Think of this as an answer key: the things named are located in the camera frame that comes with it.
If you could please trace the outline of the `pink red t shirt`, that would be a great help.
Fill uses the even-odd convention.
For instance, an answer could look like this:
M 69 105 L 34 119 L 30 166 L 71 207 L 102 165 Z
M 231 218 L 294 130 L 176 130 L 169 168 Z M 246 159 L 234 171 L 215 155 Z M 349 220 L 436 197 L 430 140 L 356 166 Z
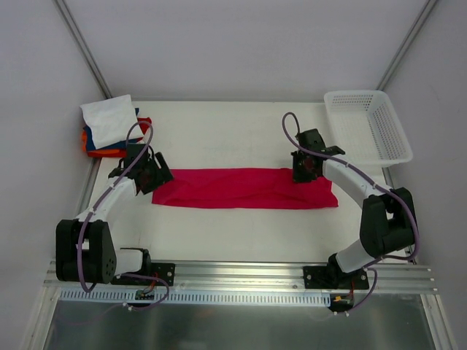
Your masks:
M 152 204 L 195 209 L 312 210 L 336 208 L 332 182 L 296 183 L 290 168 L 174 169 Z

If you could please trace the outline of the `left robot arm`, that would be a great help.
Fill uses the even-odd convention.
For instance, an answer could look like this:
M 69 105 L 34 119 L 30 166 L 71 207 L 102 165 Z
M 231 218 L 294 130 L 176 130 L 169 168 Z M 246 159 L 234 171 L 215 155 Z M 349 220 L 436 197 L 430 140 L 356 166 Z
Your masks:
M 123 158 L 109 173 L 96 202 L 55 229 L 55 274 L 59 281 L 96 284 L 145 284 L 154 275 L 147 249 L 124 246 L 112 227 L 138 195 L 153 193 L 174 179 L 162 153 L 146 151 L 134 167 Z

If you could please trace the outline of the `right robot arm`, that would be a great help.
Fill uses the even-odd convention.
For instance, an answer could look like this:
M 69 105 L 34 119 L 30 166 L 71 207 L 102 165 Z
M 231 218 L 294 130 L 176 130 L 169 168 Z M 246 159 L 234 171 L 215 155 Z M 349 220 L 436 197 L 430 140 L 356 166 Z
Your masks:
M 292 152 L 293 181 L 297 184 L 327 179 L 337 184 L 361 209 L 358 239 L 332 254 L 323 266 L 303 267 L 307 289 L 367 289 L 364 270 L 394 251 L 417 243 L 412 194 L 378 185 L 350 164 L 338 147 L 322 152 Z

